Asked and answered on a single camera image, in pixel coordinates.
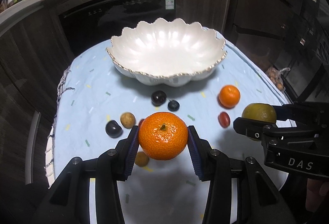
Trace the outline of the right hand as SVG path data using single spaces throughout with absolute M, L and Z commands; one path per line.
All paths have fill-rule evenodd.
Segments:
M 315 210 L 323 201 L 328 192 L 328 182 L 322 182 L 315 179 L 307 180 L 306 207 L 309 210 Z

